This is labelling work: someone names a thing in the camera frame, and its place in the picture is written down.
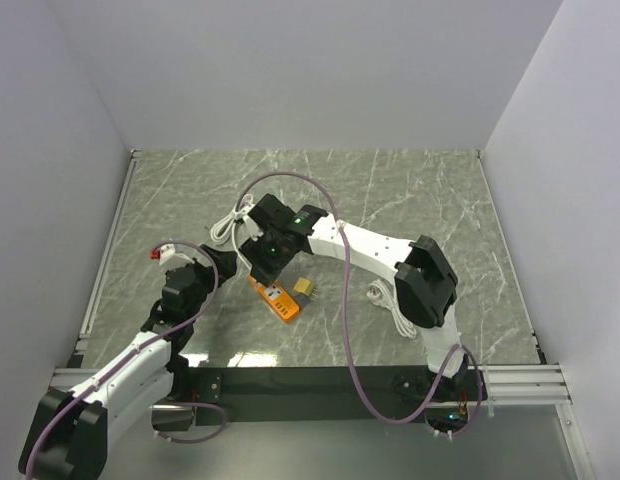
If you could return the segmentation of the grey plug adapter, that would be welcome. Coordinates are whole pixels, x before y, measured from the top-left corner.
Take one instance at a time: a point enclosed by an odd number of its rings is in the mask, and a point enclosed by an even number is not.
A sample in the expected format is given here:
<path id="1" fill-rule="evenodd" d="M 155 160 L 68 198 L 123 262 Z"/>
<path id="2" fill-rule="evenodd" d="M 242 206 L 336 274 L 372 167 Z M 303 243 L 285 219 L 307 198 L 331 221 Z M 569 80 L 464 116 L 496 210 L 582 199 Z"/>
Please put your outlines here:
<path id="1" fill-rule="evenodd" d="M 304 309 L 314 301 L 314 296 L 306 295 L 304 293 L 296 293 L 294 295 L 294 300 L 301 309 Z"/>

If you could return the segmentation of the orange power strip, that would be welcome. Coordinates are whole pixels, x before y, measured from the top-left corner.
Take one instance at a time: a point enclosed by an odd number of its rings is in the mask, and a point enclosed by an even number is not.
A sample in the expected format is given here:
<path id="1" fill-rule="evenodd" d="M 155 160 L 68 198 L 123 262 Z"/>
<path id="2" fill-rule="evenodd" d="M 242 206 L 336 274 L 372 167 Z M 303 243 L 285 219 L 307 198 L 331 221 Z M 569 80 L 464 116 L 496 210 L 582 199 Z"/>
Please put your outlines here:
<path id="1" fill-rule="evenodd" d="M 266 287 L 251 275 L 247 275 L 247 279 L 271 311 L 284 323 L 291 323 L 300 314 L 301 306 L 280 284 L 273 283 Z"/>

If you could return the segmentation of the black cube power adapter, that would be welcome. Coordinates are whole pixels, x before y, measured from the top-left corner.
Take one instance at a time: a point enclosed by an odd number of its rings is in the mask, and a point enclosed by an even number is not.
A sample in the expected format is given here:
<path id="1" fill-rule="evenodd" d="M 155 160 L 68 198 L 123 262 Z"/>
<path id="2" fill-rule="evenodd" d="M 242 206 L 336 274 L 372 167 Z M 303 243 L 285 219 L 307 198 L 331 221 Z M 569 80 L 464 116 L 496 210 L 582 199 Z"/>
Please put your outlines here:
<path id="1" fill-rule="evenodd" d="M 284 264 L 254 262 L 251 265 L 250 276 L 258 283 L 269 287 L 278 279 L 284 268 Z"/>

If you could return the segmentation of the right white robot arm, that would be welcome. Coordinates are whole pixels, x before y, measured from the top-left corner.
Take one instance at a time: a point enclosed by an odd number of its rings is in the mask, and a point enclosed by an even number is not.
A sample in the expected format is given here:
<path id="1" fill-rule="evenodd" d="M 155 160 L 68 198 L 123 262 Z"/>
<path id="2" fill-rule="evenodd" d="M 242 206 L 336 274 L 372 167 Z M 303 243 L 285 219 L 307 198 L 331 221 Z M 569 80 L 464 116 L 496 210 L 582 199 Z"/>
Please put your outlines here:
<path id="1" fill-rule="evenodd" d="M 425 235 L 416 241 L 384 236 L 312 205 L 294 211 L 271 194 L 240 207 L 235 218 L 248 228 L 249 238 L 239 251 L 256 281 L 273 284 L 300 252 L 349 260 L 393 287 L 393 305 L 423 340 L 426 382 L 434 399 L 453 401 L 472 387 L 463 349 L 444 362 L 450 348 L 460 342 L 455 312 L 458 277 L 435 240 Z"/>

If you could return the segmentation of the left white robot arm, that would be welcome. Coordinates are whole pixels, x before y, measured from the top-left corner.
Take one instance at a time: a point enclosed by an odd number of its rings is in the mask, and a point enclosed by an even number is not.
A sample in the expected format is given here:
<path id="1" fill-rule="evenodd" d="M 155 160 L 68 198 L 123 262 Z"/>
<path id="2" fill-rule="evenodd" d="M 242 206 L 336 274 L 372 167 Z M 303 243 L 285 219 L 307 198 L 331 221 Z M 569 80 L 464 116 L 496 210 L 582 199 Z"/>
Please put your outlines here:
<path id="1" fill-rule="evenodd" d="M 117 439 L 150 406 L 190 397 L 189 364 L 180 353 L 217 290 L 236 274 L 238 256 L 201 244 L 197 260 L 182 253 L 184 246 L 152 249 L 165 283 L 133 340 L 95 374 L 41 398 L 18 462 L 25 478 L 96 479 Z"/>

